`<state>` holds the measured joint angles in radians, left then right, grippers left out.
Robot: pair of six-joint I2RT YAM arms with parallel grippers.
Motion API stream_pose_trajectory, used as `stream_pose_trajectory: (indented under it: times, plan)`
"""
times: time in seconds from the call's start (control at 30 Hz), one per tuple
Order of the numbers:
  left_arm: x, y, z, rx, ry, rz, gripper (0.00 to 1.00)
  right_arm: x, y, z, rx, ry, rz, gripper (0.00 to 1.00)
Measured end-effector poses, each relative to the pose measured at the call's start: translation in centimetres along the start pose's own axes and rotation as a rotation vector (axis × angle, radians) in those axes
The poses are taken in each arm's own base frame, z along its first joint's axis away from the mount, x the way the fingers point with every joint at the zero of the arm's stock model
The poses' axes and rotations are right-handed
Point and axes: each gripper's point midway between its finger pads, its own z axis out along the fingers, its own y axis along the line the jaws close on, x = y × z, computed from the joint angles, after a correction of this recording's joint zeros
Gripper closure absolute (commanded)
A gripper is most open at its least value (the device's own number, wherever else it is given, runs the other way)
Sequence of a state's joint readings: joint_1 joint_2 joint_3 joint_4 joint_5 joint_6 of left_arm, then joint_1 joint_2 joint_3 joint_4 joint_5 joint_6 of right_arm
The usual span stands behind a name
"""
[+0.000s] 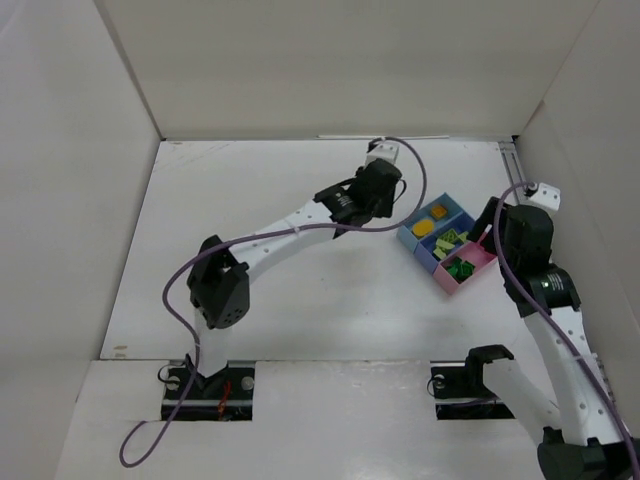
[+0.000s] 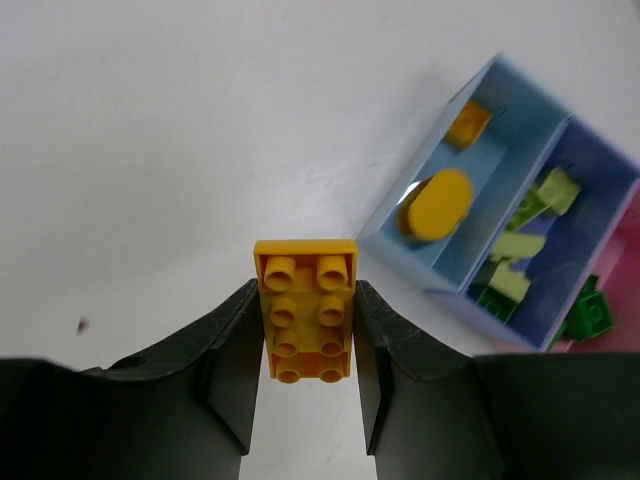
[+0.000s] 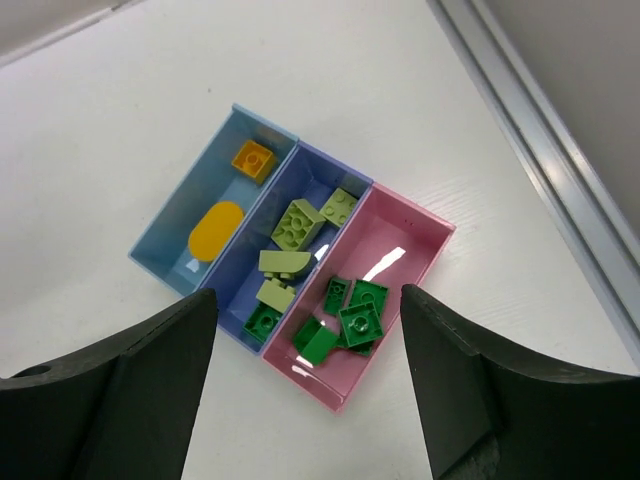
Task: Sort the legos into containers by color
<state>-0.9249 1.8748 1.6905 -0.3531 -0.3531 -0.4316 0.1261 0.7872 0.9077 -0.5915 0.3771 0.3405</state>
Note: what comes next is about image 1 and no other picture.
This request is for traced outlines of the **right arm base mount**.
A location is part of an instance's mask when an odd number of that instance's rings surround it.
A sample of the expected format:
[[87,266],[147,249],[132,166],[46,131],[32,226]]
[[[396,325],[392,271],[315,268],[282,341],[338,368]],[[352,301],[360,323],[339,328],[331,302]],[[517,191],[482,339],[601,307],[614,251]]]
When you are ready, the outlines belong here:
[[435,401],[439,421],[511,420],[509,408],[485,387],[475,386],[463,361],[430,363],[427,393]]

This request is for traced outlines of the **small green lego brick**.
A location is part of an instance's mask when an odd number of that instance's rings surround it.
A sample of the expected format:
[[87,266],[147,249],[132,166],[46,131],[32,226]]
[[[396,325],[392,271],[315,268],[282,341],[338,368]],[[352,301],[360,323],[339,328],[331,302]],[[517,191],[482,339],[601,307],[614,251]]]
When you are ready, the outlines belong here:
[[466,281],[469,277],[471,277],[474,273],[475,266],[468,261],[461,261],[457,264],[458,267],[458,275],[456,279],[462,283]]

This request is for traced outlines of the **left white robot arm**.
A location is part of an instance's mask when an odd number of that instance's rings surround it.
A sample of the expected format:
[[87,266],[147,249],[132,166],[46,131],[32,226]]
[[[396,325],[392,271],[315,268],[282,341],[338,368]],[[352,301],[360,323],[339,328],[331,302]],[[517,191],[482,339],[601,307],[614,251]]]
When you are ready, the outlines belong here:
[[393,160],[376,157],[352,179],[320,192],[294,213],[258,231],[257,240],[225,247],[192,267],[187,278],[200,337],[200,360],[189,355],[196,385],[209,394],[227,367],[224,330],[249,311],[250,286],[267,270],[316,244],[339,238],[350,227],[389,218],[401,172]]

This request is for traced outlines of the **orange square lego brick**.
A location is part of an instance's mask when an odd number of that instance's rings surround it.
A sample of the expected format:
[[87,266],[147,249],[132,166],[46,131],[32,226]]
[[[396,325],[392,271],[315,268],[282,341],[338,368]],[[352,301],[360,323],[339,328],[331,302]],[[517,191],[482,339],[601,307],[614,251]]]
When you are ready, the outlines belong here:
[[430,214],[435,220],[441,220],[447,217],[448,210],[444,206],[436,204],[431,208]]

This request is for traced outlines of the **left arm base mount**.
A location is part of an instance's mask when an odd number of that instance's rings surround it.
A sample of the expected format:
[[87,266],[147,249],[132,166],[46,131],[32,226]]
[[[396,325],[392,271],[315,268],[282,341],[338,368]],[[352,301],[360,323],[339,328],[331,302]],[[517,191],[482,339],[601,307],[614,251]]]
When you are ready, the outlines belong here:
[[211,379],[197,379],[186,386],[190,372],[184,365],[167,364],[157,373],[163,384],[161,419],[169,419],[181,395],[186,392],[175,421],[236,422],[251,421],[255,387],[253,362],[230,362]]

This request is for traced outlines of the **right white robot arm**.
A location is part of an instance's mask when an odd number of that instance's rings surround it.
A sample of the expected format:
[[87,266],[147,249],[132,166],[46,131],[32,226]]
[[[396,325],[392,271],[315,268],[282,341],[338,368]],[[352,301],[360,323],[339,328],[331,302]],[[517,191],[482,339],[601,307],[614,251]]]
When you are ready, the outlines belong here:
[[537,388],[503,345],[470,350],[465,365],[472,384],[495,394],[527,431],[544,478],[636,479],[639,441],[606,389],[574,282],[551,260],[553,233],[545,209],[493,197],[469,237],[497,255],[505,291],[538,347],[555,397]]

